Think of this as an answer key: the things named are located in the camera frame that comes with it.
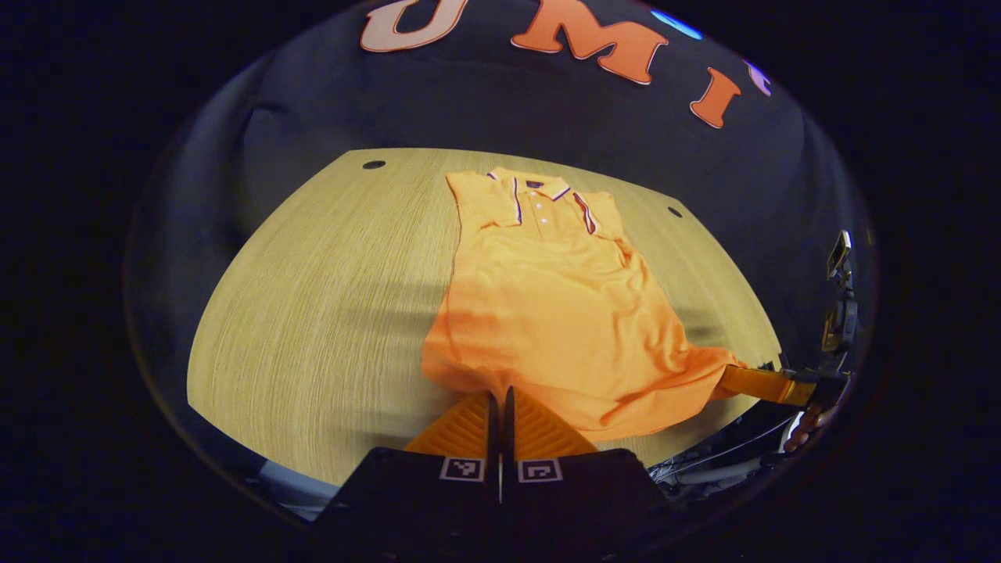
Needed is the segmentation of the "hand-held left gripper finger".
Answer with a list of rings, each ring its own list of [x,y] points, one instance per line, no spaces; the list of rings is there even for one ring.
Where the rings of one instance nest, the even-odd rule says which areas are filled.
[[[376,446],[312,524],[329,550],[486,550],[498,518],[500,410],[461,400],[401,449]]]
[[[511,550],[654,550],[675,518],[634,452],[601,451],[511,387],[500,430],[500,541]]]

